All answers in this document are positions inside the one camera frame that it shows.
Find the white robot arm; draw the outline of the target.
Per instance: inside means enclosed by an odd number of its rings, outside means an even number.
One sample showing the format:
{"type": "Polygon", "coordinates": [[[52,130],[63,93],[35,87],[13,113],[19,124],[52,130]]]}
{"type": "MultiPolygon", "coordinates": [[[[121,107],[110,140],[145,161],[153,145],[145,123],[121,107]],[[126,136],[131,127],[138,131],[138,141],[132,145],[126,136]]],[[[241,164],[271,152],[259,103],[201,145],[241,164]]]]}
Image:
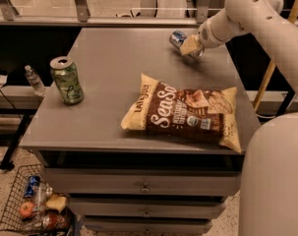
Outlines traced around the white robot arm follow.
{"type": "MultiPolygon", "coordinates": [[[[298,27],[281,17],[283,0],[225,0],[184,41],[182,54],[216,48],[249,33],[276,72],[267,89],[293,91],[298,97],[298,27]]],[[[298,112],[263,124],[251,138],[243,162],[239,236],[298,236],[298,112]]]]}

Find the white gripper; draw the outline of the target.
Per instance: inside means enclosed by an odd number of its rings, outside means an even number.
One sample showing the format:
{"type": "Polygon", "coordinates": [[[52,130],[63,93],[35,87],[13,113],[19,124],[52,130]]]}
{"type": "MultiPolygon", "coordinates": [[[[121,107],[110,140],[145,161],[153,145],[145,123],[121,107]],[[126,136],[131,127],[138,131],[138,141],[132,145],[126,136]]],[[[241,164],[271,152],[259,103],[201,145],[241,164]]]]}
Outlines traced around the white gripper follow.
{"type": "Polygon", "coordinates": [[[188,36],[180,46],[182,55],[200,54],[204,48],[216,48],[224,43],[221,33],[222,27],[213,19],[208,19],[199,27],[199,36],[188,36]]]}

